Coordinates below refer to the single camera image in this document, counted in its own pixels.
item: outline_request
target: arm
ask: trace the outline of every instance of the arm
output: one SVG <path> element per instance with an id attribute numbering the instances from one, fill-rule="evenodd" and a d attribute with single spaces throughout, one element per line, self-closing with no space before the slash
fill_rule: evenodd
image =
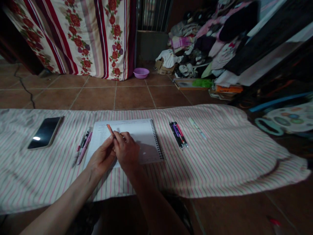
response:
<path id="1" fill-rule="evenodd" d="M 120 135 L 114 131 L 114 135 L 116 136 L 114 146 L 117 159 L 136 191 L 152 234 L 189 234 L 176 212 L 151 184 L 139 165 L 139 145 L 128 132 Z"/>
<path id="2" fill-rule="evenodd" d="M 115 159 L 111 135 L 92 155 L 87 167 L 66 192 L 21 234 L 65 234 L 103 174 Z"/>

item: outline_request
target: notebook spiral binding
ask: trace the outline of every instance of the notebook spiral binding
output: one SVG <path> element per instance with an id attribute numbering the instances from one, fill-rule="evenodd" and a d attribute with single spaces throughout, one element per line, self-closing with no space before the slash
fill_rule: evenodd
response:
<path id="1" fill-rule="evenodd" d="M 152 127 L 154 140 L 155 140 L 156 143 L 157 143 L 157 151 L 158 151 L 158 153 L 159 153 L 160 159 L 164 159 L 164 155 L 163 155 L 162 149 L 161 149 L 161 147 L 160 147 L 159 138 L 158 138 L 158 136 L 157 136 L 156 127 L 154 126 L 153 120 L 150 120 L 150 124 L 151 124 L 151 127 Z"/>

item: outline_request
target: striped fabric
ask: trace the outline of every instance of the striped fabric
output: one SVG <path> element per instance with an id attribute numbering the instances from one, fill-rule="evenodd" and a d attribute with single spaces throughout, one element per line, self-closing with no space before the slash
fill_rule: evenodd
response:
<path id="1" fill-rule="evenodd" d="M 51 147 L 27 150 L 45 118 L 65 116 Z M 191 126 L 197 123 L 205 141 Z M 27 211 L 55 202 L 82 172 L 71 168 L 78 142 L 100 120 L 154 120 L 162 163 L 144 169 L 159 190 L 187 198 L 245 195 L 297 183 L 310 174 L 306 160 L 290 154 L 254 127 L 246 114 L 226 105 L 197 105 L 144 111 L 0 110 L 0 214 Z M 169 121 L 177 121 L 189 148 L 178 147 Z M 122 169 L 99 183 L 91 200 L 134 194 Z"/>
<path id="2" fill-rule="evenodd" d="M 136 1 L 10 0 L 4 12 L 53 73 L 118 81 L 133 73 Z"/>

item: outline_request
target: striped towel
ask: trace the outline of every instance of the striped towel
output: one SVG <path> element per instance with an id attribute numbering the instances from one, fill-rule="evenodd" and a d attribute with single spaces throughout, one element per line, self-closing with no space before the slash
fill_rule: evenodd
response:
<path id="1" fill-rule="evenodd" d="M 0 114 L 0 214 L 55 202 L 83 170 L 84 162 L 71 168 L 81 136 L 101 120 L 152 118 L 165 161 L 144 169 L 158 189 L 182 197 L 251 194 L 297 183 L 310 174 L 305 159 L 290 154 L 254 127 L 243 111 L 227 105 L 144 111 L 5 109 Z M 41 122 L 59 116 L 65 118 L 52 146 L 27 150 Z M 169 121 L 178 122 L 188 149 L 178 147 Z M 91 200 L 134 193 L 123 170 L 115 168 L 104 176 Z"/>

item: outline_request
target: hand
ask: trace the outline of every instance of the hand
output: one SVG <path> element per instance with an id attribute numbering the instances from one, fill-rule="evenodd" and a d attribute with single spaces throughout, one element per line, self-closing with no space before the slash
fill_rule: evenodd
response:
<path id="1" fill-rule="evenodd" d="M 93 153 L 86 169 L 90 169 L 93 173 L 102 177 L 115 160 L 116 153 L 113 145 L 113 135 L 110 135 L 104 143 Z"/>
<path id="2" fill-rule="evenodd" d="M 140 147 L 128 132 L 113 133 L 116 136 L 114 147 L 118 162 L 126 174 L 131 173 L 140 166 L 138 161 Z"/>

